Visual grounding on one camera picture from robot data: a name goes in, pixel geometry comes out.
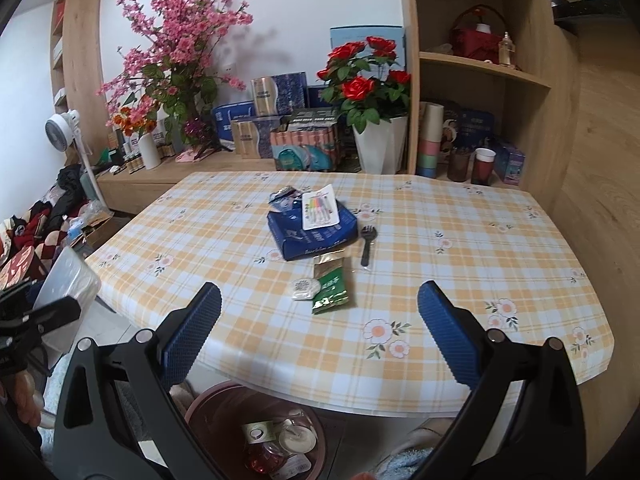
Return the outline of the person's left hand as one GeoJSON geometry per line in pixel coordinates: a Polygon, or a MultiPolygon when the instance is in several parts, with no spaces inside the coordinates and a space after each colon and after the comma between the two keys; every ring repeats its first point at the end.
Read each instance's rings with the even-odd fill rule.
{"type": "Polygon", "coordinates": [[[37,428],[41,422],[41,408],[34,401],[35,382],[28,370],[1,378],[1,397],[16,406],[18,419],[29,427],[37,428]]]}

